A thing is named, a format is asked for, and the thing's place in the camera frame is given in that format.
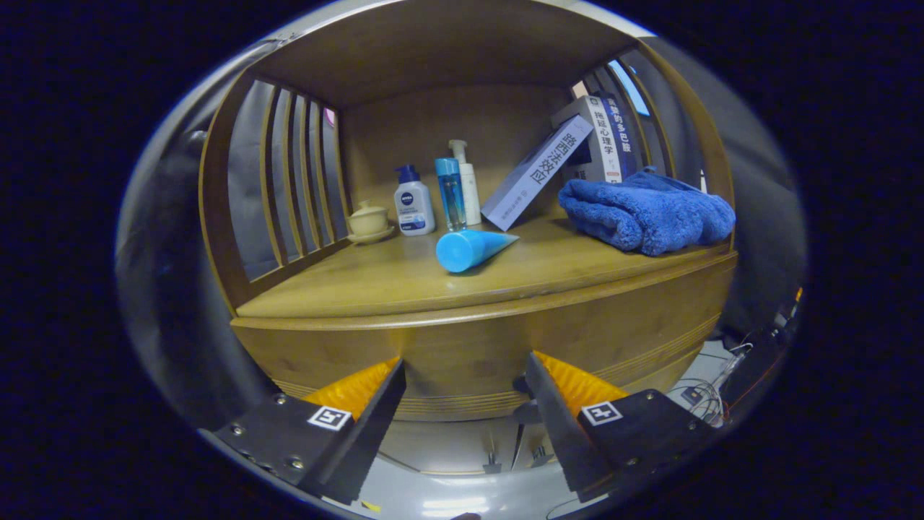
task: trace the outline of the cable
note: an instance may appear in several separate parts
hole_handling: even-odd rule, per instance
[[[691,409],[689,410],[689,412],[690,412],[691,414],[693,414],[693,412],[694,412],[695,410],[699,409],[699,408],[700,408],[701,406],[703,406],[704,404],[711,404],[712,402],[717,402],[717,403],[719,404],[719,410],[718,410],[719,416],[721,416],[721,417],[725,417],[725,416],[726,416],[726,409],[725,409],[725,406],[724,406],[724,401],[723,401],[723,399],[722,399],[722,395],[719,393],[719,391],[718,391],[717,389],[715,389],[715,387],[714,387],[709,381],[707,381],[707,380],[705,380],[705,379],[700,379],[700,378],[681,378],[681,379],[678,379],[677,381],[678,381],[678,382],[679,382],[679,381],[698,381],[699,384],[697,384],[697,385],[695,385],[695,386],[687,385],[687,386],[683,386],[683,387],[676,387],[676,388],[671,389],[670,391],[668,391],[668,392],[667,392],[668,394],[670,394],[672,391],[675,391],[675,390],[685,390],[685,389],[700,390],[700,389],[704,389],[704,390],[707,391],[707,393],[709,393],[709,394],[711,395],[711,397],[710,397],[708,400],[706,400],[705,402],[698,402],[696,405],[694,405],[693,408],[691,408]],[[699,419],[702,419],[703,417],[705,417],[706,415],[708,415],[710,412],[712,412],[712,409],[711,409],[711,408],[707,408],[706,411],[703,413],[703,415],[702,415],[701,417],[699,417]]]
[[[722,385],[725,384],[725,381],[732,376],[732,372],[735,371],[735,368],[741,363],[741,360],[745,358],[743,353],[740,353],[730,359],[725,365],[725,368],[722,369],[722,373],[719,376],[712,380],[712,386],[718,391],[722,388]]]
[[[576,501],[576,500],[580,500],[580,498],[571,499],[571,500],[569,500],[569,501],[563,501],[562,503],[556,505],[555,507],[553,507],[552,509],[550,509],[548,513],[545,514],[545,520],[549,520],[549,515],[552,514],[552,511],[558,509],[559,507],[562,507],[563,505],[566,505],[566,504],[569,504],[569,503],[571,503],[571,502],[573,502],[573,501]]]
[[[756,328],[753,328],[750,332],[748,332],[747,334],[745,334],[745,337],[741,339],[741,342],[738,343],[738,345],[741,345],[741,344],[743,344],[746,340],[748,340],[748,336],[750,336],[751,333],[753,333],[755,330],[757,330],[757,329],[756,329]]]
[[[740,349],[740,348],[742,348],[742,347],[750,347],[750,348],[753,349],[753,348],[754,348],[754,343],[751,343],[751,342],[741,343],[740,345],[738,345],[738,346],[736,346],[736,347],[733,347],[733,348],[731,348],[731,349],[728,349],[728,352],[736,351],[736,350],[738,350],[738,349]]]
[[[701,402],[700,404],[697,404],[696,406],[694,406],[694,407],[690,410],[690,413],[691,413],[694,417],[696,417],[697,419],[699,419],[700,421],[705,421],[705,420],[706,420],[706,415],[714,414],[714,413],[716,412],[716,410],[713,410],[713,409],[712,409],[712,404],[713,404],[714,402],[719,402],[719,400],[716,400],[716,399],[707,399],[706,401]],[[699,408],[702,408],[703,406],[705,406],[706,409],[703,411],[702,415],[696,415],[695,412],[696,412]]]

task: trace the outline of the wooden cabinet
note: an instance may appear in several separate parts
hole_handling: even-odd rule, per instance
[[[200,202],[231,326],[257,364],[302,396],[403,356],[407,392],[396,418],[407,420],[509,414],[524,401],[511,380],[533,349],[630,391],[673,386],[722,311],[734,235],[656,258],[622,253],[574,230],[557,204],[558,177],[510,229],[520,240],[460,275],[436,262],[440,230],[356,245],[332,225],[344,218],[334,208],[348,215],[352,201],[393,207],[394,168],[413,163],[444,229],[433,159],[449,155],[449,139],[468,141],[484,201],[552,130],[549,116],[570,101],[571,86],[630,50],[675,90],[697,127],[710,191],[732,204],[722,143],[683,79],[644,43],[558,7],[405,0],[334,21],[252,64],[214,116]],[[227,166],[239,108],[257,81],[274,87],[252,175],[278,268],[250,279]],[[337,130],[332,164],[320,153],[322,133],[310,130],[323,108]],[[269,143],[279,118],[285,160],[274,176]],[[274,177],[286,204],[273,196]],[[476,229],[496,230],[487,221]]]

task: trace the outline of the folded towel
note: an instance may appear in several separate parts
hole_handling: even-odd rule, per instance
[[[648,256],[721,241],[735,226],[722,197],[648,171],[618,184],[570,180],[558,201],[579,231]]]

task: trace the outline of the white bottle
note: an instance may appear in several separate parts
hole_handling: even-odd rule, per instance
[[[420,182],[420,175],[414,165],[404,165],[395,171],[401,173],[395,191],[398,227],[410,237],[432,233],[436,229],[436,219],[433,218],[430,189]]]
[[[465,200],[466,225],[481,223],[481,200],[478,197],[478,183],[475,181],[475,168],[465,162],[465,147],[468,143],[459,139],[449,140],[449,147],[459,163],[459,176],[462,178],[462,199]]]

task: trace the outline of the book spine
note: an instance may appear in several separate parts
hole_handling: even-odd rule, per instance
[[[613,128],[613,148],[615,149],[619,163],[622,165],[622,171],[625,171],[624,177],[628,177],[640,170],[635,152],[632,147],[638,139],[636,132],[641,129],[635,128],[632,124],[632,117],[626,112],[627,108],[621,100],[615,96],[607,95],[604,98],[606,103],[606,113],[609,116],[610,125]]]
[[[606,102],[598,96],[588,96],[590,115],[593,119],[594,134],[597,144],[597,157],[606,182],[622,182],[622,168],[619,165],[619,156],[616,154],[614,142],[614,128],[610,126],[607,117]]]

